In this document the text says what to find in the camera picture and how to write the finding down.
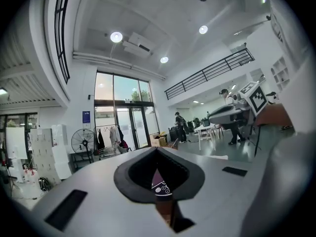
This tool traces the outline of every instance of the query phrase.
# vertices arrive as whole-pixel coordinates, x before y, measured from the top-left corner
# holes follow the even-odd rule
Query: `white table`
[[[210,124],[209,126],[199,126],[198,128],[195,129],[196,132],[198,132],[198,149],[201,151],[201,140],[208,140],[208,139],[215,139],[215,137],[212,136],[212,131],[214,133],[214,130],[216,130],[216,126],[215,124]],[[201,131],[202,130],[206,130],[206,136],[202,137],[201,135]]]

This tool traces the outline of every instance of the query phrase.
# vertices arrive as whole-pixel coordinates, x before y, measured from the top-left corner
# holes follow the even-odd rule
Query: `black pants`
[[[231,123],[231,124],[224,124],[222,125],[225,129],[230,129],[232,131],[233,138],[231,142],[236,143],[237,142],[237,135],[240,139],[242,139],[242,135],[239,131],[237,123]]]
[[[178,139],[179,141],[187,141],[187,135],[183,129],[183,126],[178,126]]]

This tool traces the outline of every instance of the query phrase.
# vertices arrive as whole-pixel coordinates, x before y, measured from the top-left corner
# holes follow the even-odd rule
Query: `railing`
[[[175,96],[178,96],[183,92],[186,92],[206,81],[209,81],[225,72],[229,72],[251,61],[254,61],[254,58],[247,48],[233,53],[165,90],[167,99],[169,100]]]
[[[66,84],[70,79],[66,54],[65,54],[65,18],[68,0],[57,0],[55,7],[55,43],[58,55],[58,62],[63,73]]]

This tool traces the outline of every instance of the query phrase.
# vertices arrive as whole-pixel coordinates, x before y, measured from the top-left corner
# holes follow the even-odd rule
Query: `blue sign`
[[[90,123],[90,112],[82,112],[82,123]]]

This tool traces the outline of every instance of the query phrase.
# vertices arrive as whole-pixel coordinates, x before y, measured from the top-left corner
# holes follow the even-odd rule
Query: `white board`
[[[14,152],[16,158],[27,159],[24,127],[7,127],[5,132],[9,158],[13,158]]]

